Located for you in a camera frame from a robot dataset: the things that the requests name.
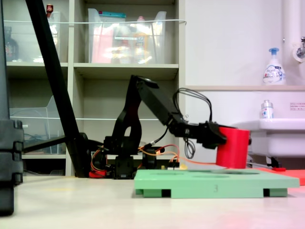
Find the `red mat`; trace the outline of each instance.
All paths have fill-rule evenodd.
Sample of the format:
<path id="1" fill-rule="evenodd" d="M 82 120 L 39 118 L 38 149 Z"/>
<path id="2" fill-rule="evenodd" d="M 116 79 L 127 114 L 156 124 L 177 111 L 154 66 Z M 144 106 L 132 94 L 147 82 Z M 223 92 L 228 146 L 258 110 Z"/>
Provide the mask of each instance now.
<path id="1" fill-rule="evenodd" d="M 300 179 L 300 185 L 305 185 L 305 169 L 286 170 L 286 171 L 283 171 L 283 172 L 273 171 L 273 170 L 268 169 L 268 168 L 255 168 L 255 169 L 259 169 L 259 170 L 266 171 L 266 172 L 269 172 L 269 173 L 277 173 L 277 174 L 285 175 L 285 176 L 288 176 L 288 177 L 299 178 Z"/>

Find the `transparent container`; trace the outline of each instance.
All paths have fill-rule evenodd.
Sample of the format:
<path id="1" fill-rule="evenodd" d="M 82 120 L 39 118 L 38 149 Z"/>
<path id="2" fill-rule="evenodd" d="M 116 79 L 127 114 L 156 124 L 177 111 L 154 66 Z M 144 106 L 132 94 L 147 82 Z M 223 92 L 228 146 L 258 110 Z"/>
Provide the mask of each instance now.
<path id="1" fill-rule="evenodd" d="M 10 108 L 10 118 L 22 121 L 25 147 L 64 135 L 53 96 L 47 107 Z M 65 153 L 66 145 L 64 143 L 31 152 L 31 154 Z"/>
<path id="2" fill-rule="evenodd" d="M 90 63 L 165 63 L 165 22 L 103 23 L 95 9 L 88 9 Z M 159 12 L 156 20 L 165 20 Z"/>
<path id="3" fill-rule="evenodd" d="M 61 12 L 53 12 L 50 29 L 60 62 L 68 61 L 68 24 Z M 32 23 L 4 22 L 6 56 L 9 62 L 43 62 Z"/>

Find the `blue pump cap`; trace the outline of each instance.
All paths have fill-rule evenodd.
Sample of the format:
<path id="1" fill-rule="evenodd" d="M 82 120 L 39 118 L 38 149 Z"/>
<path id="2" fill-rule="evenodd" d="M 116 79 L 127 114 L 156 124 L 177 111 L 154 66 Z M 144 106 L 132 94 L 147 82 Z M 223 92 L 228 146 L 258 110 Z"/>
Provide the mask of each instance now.
<path id="1" fill-rule="evenodd" d="M 271 52 L 271 55 L 276 55 L 276 52 L 280 51 L 278 48 L 271 48 L 269 49 L 269 52 Z"/>

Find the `faucet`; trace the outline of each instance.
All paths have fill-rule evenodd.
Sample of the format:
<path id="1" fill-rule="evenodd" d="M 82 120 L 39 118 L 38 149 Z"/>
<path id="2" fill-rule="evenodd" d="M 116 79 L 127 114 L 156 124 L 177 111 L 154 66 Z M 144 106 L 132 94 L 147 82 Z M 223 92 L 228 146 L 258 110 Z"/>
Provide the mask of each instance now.
<path id="1" fill-rule="evenodd" d="M 305 37 L 301 37 L 302 47 L 298 48 L 296 51 L 297 57 L 303 59 L 305 58 Z"/>

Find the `wash basin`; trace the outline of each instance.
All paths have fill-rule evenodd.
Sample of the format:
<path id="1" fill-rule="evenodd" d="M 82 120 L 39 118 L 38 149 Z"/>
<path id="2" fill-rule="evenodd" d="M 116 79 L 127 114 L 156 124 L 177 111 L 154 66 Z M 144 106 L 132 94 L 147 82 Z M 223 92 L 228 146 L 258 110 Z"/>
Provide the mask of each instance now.
<path id="1" fill-rule="evenodd" d="M 251 131 L 249 154 L 274 157 L 305 157 L 305 119 L 273 118 L 236 123 Z"/>

